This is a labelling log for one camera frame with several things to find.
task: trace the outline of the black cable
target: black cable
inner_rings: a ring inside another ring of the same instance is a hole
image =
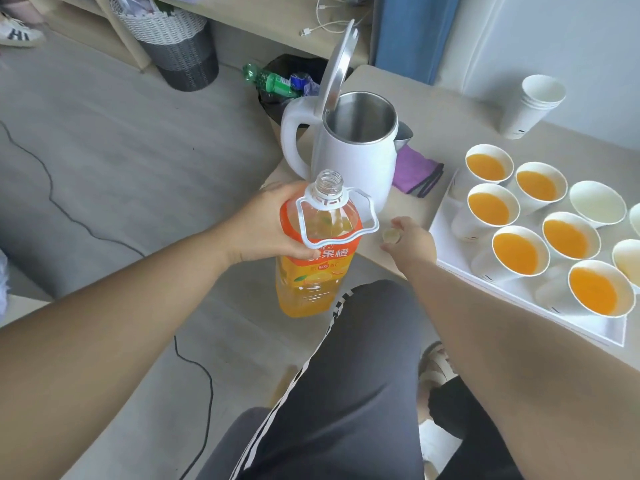
[[[13,136],[11,135],[11,131],[9,131],[9,128],[7,127],[7,125],[5,124],[4,121],[0,120],[0,126],[2,126],[2,128],[4,128],[4,132],[6,133],[7,137],[9,138],[9,142],[11,142],[12,145],[20,148],[23,152],[28,153],[33,158],[35,158],[38,161],[38,163],[40,163],[40,165],[42,165],[42,168],[43,168],[44,172],[47,174],[47,178],[49,179],[49,201],[60,212],[62,212],[62,214],[66,218],[68,218],[68,220],[70,220],[74,224],[77,224],[80,227],[84,228],[84,230],[87,231],[87,233],[94,239],[98,239],[99,241],[113,242],[114,244],[119,244],[121,246],[124,246],[126,249],[132,250],[137,255],[139,255],[141,258],[146,257],[146,255],[142,251],[135,249],[133,246],[130,246],[126,242],[122,242],[122,241],[119,241],[117,239],[111,239],[109,237],[97,236],[96,234],[93,233],[93,231],[91,230],[91,228],[89,228],[89,226],[87,226],[83,222],[80,222],[80,221],[74,219],[73,217],[71,217],[71,215],[69,215],[69,213],[62,206],[60,206],[60,204],[58,202],[56,202],[53,199],[53,188],[54,188],[53,177],[51,176],[51,172],[49,172],[49,169],[45,165],[44,161],[42,161],[40,159],[40,157],[37,156],[35,153],[32,153],[32,152],[28,151],[25,147],[23,147],[19,143],[16,143],[16,141],[13,139]],[[175,335],[173,336],[173,348],[174,348],[175,354],[178,356],[178,358],[180,358],[181,360],[183,360],[185,362],[197,365],[199,368],[201,368],[204,371],[204,373],[209,378],[209,409],[208,409],[208,412],[207,412],[207,427],[205,428],[205,432],[204,432],[204,441],[202,443],[202,447],[200,448],[200,451],[198,451],[198,454],[191,461],[191,463],[189,464],[187,469],[184,471],[184,473],[182,473],[182,475],[180,475],[179,480],[184,480],[184,478],[188,475],[188,473],[191,471],[193,466],[196,464],[196,462],[202,456],[202,453],[204,452],[204,449],[207,447],[207,441],[209,439],[209,429],[211,427],[211,408],[212,408],[212,405],[213,405],[213,378],[211,377],[211,374],[209,373],[207,368],[204,367],[203,364],[201,364],[200,362],[196,362],[195,360],[187,359],[186,357],[181,355],[180,352],[178,352],[178,337],[176,337]]]

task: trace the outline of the kettle lid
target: kettle lid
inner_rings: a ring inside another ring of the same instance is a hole
[[[342,40],[335,46],[326,65],[322,81],[320,83],[320,94],[318,102],[314,108],[314,115],[318,119],[322,119],[326,110],[335,109],[338,105],[338,97],[340,96],[340,87],[347,76],[349,62],[351,56],[356,49],[358,43],[359,32],[354,27],[355,20],[352,20],[345,29]]]

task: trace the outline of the power cord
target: power cord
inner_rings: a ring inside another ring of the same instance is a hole
[[[311,35],[311,32],[318,29],[322,29],[332,34],[342,34],[346,30],[346,26],[349,24],[350,20],[336,20],[335,22],[322,23],[320,21],[320,10],[324,10],[327,8],[339,8],[339,7],[345,6],[347,5],[347,0],[334,0],[334,1],[340,2],[340,5],[322,5],[320,4],[320,1],[322,0],[316,1],[316,21],[318,22],[317,26],[314,28],[307,27],[305,29],[300,30],[300,37],[306,37],[308,35]],[[370,14],[370,12],[371,10],[368,10],[361,17],[361,19],[359,19],[356,23],[353,24],[353,26],[357,27],[367,17],[367,15]],[[327,27],[330,25],[343,25],[345,28],[343,28],[342,30],[329,30]]]
[[[122,242],[122,241],[119,241],[117,239],[111,239],[109,237],[100,237],[100,236],[94,234],[89,226],[87,226],[83,222],[80,222],[80,221],[76,220],[75,218],[71,217],[71,215],[68,213],[68,211],[66,211],[58,202],[56,202],[53,199],[53,190],[54,190],[53,177],[51,176],[51,172],[49,171],[49,169],[45,165],[44,161],[42,161],[40,159],[40,157],[37,156],[35,153],[32,153],[32,152],[28,151],[25,147],[23,147],[22,145],[17,143],[13,139],[13,136],[11,135],[11,131],[9,131],[9,128],[7,127],[7,125],[5,124],[4,121],[0,120],[0,126],[2,126],[2,128],[4,128],[4,132],[6,133],[7,138],[9,138],[9,142],[12,145],[20,148],[23,152],[28,153],[33,158],[35,158],[38,161],[38,163],[40,163],[40,165],[42,166],[44,172],[47,174],[47,178],[49,179],[49,201],[66,218],[68,218],[69,221],[71,221],[74,224],[77,224],[80,227],[84,228],[84,230],[87,231],[87,233],[94,239],[98,239],[99,241],[113,242],[114,244],[119,244],[119,245],[125,247],[126,249],[135,252],[135,254],[139,255],[141,258],[146,257],[146,255],[142,251],[135,249],[133,246],[127,244],[126,242]],[[188,475],[188,473],[191,471],[193,466],[200,459],[200,457],[202,456],[202,453],[204,452],[205,448],[207,447],[207,441],[209,439],[209,429],[211,427],[211,408],[212,408],[212,405],[213,405],[213,378],[211,377],[211,374],[209,373],[207,368],[204,367],[203,364],[201,364],[200,362],[196,362],[195,360],[187,359],[186,357],[184,357],[183,355],[180,354],[180,352],[178,351],[178,338],[175,335],[173,336],[173,349],[175,350],[175,354],[178,356],[178,358],[180,358],[181,360],[183,360],[183,361],[185,361],[187,363],[194,364],[194,365],[198,366],[199,368],[201,368],[201,370],[207,375],[207,377],[209,379],[209,409],[208,409],[208,412],[207,412],[207,426],[205,428],[204,441],[202,443],[200,451],[198,451],[197,455],[191,461],[191,463],[189,464],[187,469],[185,469],[185,471],[182,473],[182,475],[180,475],[179,480],[184,480],[184,478]]]

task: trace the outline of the dark pants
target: dark pants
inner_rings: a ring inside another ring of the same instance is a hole
[[[232,479],[424,478],[415,403],[424,311],[411,290],[379,281],[345,294],[333,316],[255,434],[236,438],[249,444],[241,455],[236,447]],[[461,379],[434,390],[429,409],[436,424],[463,439],[439,478],[513,478],[502,476],[515,467],[500,434]],[[229,474],[214,468],[216,452],[198,480]]]

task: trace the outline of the laundry basket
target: laundry basket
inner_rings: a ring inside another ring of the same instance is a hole
[[[180,8],[174,8],[170,15],[129,15],[117,0],[109,0],[109,4],[172,88],[197,91],[218,76],[216,48],[203,16]]]

